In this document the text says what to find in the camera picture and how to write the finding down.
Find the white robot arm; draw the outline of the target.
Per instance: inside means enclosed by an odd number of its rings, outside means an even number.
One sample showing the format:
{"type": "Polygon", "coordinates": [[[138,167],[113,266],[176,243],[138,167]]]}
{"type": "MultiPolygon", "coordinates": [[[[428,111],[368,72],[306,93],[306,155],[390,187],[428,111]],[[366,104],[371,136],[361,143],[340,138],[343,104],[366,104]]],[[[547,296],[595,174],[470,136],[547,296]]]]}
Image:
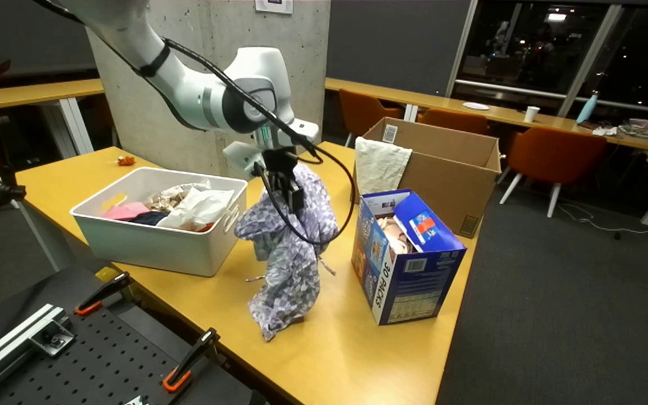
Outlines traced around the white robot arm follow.
{"type": "Polygon", "coordinates": [[[195,131],[261,133],[244,170],[261,176],[288,211],[304,208],[295,180],[295,148],[312,148],[317,127],[295,116],[282,55],[239,48],[226,68],[160,37],[146,18],[147,0],[43,0],[93,32],[135,75],[151,84],[173,117],[195,131]]]}

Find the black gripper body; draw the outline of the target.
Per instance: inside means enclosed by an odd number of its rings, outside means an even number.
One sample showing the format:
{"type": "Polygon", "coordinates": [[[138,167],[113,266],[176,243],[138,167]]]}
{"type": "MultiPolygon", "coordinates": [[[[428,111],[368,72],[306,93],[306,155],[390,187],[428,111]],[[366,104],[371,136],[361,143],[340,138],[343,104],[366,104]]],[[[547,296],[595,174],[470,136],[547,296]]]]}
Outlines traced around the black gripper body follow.
{"type": "Polygon", "coordinates": [[[304,208],[304,187],[295,178],[296,155],[291,146],[264,152],[263,185],[268,199],[285,215],[299,215],[304,208]]]}

